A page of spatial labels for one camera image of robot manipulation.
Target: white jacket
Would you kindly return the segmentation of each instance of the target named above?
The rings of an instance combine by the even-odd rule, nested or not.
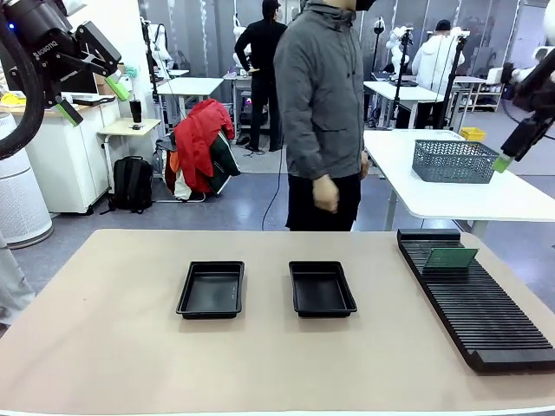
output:
[[[413,75],[418,85],[435,93],[445,94],[449,74],[453,69],[457,49],[457,36],[432,36],[416,53],[413,61]],[[465,62],[461,53],[459,65]]]

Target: black cup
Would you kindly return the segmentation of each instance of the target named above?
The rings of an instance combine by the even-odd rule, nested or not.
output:
[[[134,123],[140,123],[142,121],[142,108],[139,100],[129,101],[129,106],[131,107],[131,115],[133,116]]]

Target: gray plastic basket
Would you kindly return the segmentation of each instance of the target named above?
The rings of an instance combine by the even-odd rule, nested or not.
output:
[[[489,184],[498,156],[476,141],[417,140],[413,169],[426,182]]]

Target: white cabinet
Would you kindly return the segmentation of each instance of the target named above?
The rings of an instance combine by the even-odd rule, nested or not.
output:
[[[119,118],[120,109],[111,102],[80,114],[83,122],[77,127],[61,116],[45,116],[26,147],[50,212],[87,213],[108,190],[106,157],[96,132]]]

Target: person's hand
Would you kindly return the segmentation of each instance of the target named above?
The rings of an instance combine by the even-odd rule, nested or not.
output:
[[[314,205],[321,210],[335,214],[339,205],[339,190],[330,176],[323,175],[312,183]]]
[[[362,179],[365,179],[368,176],[369,169],[370,169],[370,161],[368,159],[368,154],[366,152],[362,152],[362,170],[361,170]]]

